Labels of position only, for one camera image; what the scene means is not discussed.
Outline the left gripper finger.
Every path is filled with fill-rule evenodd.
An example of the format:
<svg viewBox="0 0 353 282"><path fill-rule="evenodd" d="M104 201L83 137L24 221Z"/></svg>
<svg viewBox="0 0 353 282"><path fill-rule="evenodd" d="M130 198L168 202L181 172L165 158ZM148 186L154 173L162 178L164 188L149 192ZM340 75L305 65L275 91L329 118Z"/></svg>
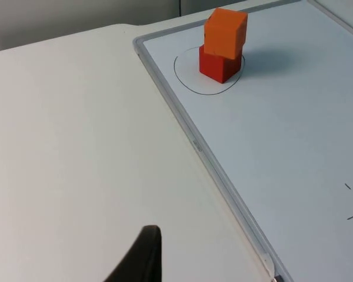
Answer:
<svg viewBox="0 0 353 282"><path fill-rule="evenodd" d="M157 225L144 226L124 258L105 279L105 281L161 280L161 229Z"/></svg>

